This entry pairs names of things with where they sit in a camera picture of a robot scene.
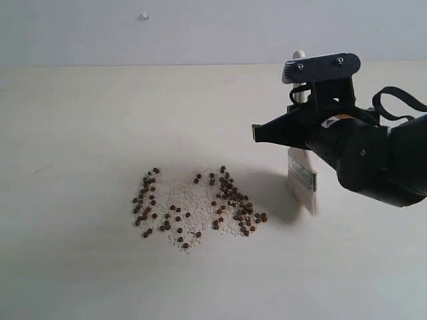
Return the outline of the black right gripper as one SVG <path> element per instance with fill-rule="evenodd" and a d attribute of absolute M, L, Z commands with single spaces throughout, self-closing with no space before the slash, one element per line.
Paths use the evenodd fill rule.
<path fill-rule="evenodd" d="M 252 124 L 256 143 L 308 149 L 310 135 L 326 119 L 337 115 L 357 116 L 352 77 L 325 81 L 288 81 L 291 111 L 265 124 Z"/>

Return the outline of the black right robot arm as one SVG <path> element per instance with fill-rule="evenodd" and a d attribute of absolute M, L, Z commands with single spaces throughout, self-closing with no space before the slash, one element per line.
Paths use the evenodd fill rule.
<path fill-rule="evenodd" d="M 396 207 L 426 198 L 426 116 L 395 116 L 382 105 L 391 95 L 414 110 L 426 105 L 397 87 L 385 87 L 372 108 L 355 105 L 351 78 L 308 83 L 307 102 L 294 101 L 288 112 L 253 125 L 257 143 L 272 143 L 314 152 L 332 167 L 340 185 Z"/>

